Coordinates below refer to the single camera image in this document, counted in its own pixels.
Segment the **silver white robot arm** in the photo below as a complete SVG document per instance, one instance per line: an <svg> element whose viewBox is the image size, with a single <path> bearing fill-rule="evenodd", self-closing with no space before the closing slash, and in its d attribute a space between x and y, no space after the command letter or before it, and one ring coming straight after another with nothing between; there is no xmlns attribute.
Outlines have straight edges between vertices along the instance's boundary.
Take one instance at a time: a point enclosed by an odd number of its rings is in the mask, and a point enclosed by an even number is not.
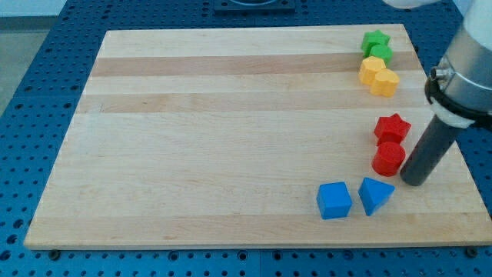
<svg viewBox="0 0 492 277"><path fill-rule="evenodd" d="M425 94L447 125L491 129L491 0L471 2Z"/></svg>

